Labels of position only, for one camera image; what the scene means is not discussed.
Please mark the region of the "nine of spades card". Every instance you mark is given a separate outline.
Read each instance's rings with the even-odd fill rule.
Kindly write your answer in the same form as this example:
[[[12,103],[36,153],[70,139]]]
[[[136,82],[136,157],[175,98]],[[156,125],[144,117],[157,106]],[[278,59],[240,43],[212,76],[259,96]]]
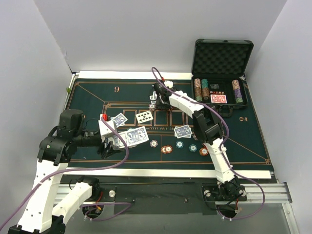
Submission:
[[[154,118],[151,111],[145,111],[136,114],[136,119],[138,124],[142,124],[148,121],[152,121]]]

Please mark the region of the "blue card seat five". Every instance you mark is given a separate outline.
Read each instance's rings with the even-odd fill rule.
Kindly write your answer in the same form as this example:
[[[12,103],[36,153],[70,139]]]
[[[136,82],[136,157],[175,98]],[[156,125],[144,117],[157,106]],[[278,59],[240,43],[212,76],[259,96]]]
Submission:
[[[117,128],[120,126],[124,126],[127,120],[127,117],[122,113],[119,113],[117,116],[112,118],[112,121],[115,123]]]

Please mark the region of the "blue backed card deck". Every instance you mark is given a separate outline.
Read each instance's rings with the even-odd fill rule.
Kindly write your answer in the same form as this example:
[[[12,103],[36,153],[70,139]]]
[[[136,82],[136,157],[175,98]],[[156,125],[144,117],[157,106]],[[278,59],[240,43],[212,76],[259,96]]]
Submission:
[[[134,147],[149,140],[145,126],[119,133],[127,147]]]

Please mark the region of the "blue card seat three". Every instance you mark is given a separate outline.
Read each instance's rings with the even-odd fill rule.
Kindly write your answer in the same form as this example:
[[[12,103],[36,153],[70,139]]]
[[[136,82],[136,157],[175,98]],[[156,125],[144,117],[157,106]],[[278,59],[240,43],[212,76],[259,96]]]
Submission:
[[[189,125],[183,125],[174,128],[174,134],[176,138],[190,138],[192,130]]]

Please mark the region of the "red five chip stack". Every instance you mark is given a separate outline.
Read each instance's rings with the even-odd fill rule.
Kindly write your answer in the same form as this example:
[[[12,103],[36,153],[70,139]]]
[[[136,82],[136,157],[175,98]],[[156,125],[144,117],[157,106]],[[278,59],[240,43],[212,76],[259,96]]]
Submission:
[[[170,146],[170,145],[163,146],[163,147],[161,148],[161,152],[164,153],[164,154],[169,154],[169,153],[171,153],[172,151],[173,151],[173,148],[172,148],[172,146]]]

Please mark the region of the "red five chips seat three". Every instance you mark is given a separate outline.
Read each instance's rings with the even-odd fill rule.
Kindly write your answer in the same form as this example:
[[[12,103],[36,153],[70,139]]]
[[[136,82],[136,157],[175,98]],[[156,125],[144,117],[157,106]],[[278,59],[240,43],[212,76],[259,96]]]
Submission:
[[[206,148],[201,148],[200,150],[199,150],[199,154],[201,155],[201,156],[206,156],[206,155],[208,155],[208,150],[206,149]]]

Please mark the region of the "blue playing card box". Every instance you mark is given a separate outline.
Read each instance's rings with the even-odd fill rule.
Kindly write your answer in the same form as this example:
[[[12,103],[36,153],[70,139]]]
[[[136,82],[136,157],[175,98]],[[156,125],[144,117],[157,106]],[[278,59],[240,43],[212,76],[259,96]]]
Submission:
[[[107,142],[108,143],[112,142],[114,150],[119,150],[119,149],[125,148],[124,144],[121,142],[121,140],[117,136],[109,137],[107,139]]]

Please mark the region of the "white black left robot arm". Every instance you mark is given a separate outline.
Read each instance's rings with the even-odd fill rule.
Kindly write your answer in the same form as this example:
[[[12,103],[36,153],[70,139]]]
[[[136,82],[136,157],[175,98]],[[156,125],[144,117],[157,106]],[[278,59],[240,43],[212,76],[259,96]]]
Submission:
[[[62,234],[71,216],[82,207],[85,201],[97,203],[103,196],[99,180],[82,176],[73,190],[57,205],[54,200],[65,172],[70,172],[68,164],[79,147],[98,147],[105,155],[113,148],[103,140],[117,136],[116,123],[106,115],[101,115],[99,131],[95,133],[84,129],[84,114],[81,110],[64,110],[59,117],[58,126],[41,141],[37,156],[37,171],[31,192],[17,207],[24,213],[18,223],[9,228],[10,234]]]

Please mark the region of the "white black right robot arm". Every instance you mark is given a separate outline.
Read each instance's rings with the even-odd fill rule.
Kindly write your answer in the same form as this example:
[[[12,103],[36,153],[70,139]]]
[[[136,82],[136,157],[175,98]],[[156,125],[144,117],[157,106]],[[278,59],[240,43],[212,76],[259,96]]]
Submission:
[[[190,98],[185,92],[167,87],[163,82],[155,83],[152,87],[157,96],[157,109],[178,108],[192,118],[194,134],[208,150],[212,159],[216,179],[219,182],[218,195],[222,199],[233,197],[241,188],[226,155],[221,116],[214,107],[205,106]]]

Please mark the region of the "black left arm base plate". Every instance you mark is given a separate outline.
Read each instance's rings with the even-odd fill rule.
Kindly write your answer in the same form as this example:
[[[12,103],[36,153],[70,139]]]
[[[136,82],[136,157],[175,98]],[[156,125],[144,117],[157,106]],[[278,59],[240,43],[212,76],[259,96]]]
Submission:
[[[91,197],[86,202],[113,202],[116,194],[116,186],[100,183],[92,188]]]

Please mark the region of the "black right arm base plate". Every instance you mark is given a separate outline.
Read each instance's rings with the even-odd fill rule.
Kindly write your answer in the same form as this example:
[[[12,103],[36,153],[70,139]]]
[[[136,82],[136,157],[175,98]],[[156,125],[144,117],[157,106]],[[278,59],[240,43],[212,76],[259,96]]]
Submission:
[[[207,201],[246,201],[247,193],[244,186],[226,186],[206,184],[201,187]]]

